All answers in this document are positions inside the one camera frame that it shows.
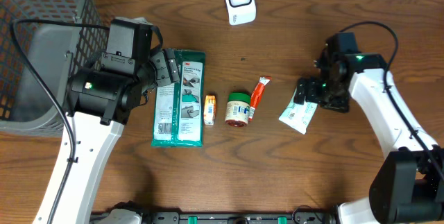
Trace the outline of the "white teal wipes packet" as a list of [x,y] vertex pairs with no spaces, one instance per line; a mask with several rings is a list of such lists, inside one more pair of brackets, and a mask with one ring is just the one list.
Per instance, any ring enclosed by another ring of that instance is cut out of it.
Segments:
[[305,102],[303,105],[294,103],[293,101],[296,98],[296,94],[297,90],[295,89],[292,99],[278,119],[282,123],[287,124],[294,130],[297,130],[299,133],[305,135],[309,122],[314,116],[318,105],[316,103],[307,102]]

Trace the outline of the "green 3M cloth package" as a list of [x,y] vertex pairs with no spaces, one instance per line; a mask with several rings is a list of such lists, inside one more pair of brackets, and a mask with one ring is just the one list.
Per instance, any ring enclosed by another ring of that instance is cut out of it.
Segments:
[[203,145],[204,51],[172,50],[178,82],[156,89],[152,147]]

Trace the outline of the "orange stick sachet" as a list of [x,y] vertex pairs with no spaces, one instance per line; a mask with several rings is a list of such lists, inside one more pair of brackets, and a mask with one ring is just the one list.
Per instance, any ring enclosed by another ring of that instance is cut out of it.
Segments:
[[270,76],[262,76],[259,78],[259,82],[257,83],[256,87],[253,90],[252,96],[250,98],[250,111],[249,111],[249,115],[248,115],[248,120],[252,121],[254,114],[255,114],[255,110],[257,109],[257,106],[259,105],[263,93],[264,93],[264,88],[265,86],[271,81],[271,77]]

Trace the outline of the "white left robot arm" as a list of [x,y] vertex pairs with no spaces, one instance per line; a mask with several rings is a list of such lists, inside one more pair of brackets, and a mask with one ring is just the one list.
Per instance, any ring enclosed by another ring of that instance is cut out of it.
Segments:
[[107,160],[133,109],[180,80],[172,49],[144,18],[117,17],[108,43],[67,82],[62,142],[35,223],[88,223]]

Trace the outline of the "small orange white box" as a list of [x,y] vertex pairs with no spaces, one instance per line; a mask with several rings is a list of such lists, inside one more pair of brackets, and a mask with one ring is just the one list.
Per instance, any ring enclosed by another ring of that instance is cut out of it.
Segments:
[[216,117],[216,97],[214,95],[207,95],[205,97],[203,121],[205,125],[214,125]]

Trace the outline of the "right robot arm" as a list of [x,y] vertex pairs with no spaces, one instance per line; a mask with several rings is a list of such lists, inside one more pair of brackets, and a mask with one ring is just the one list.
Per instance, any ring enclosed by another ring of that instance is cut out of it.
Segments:
[[301,78],[293,102],[346,113],[362,109],[384,155],[368,196],[343,203],[325,223],[424,223],[443,220],[443,148],[404,102],[380,54],[362,53],[353,33],[329,37],[315,66]]

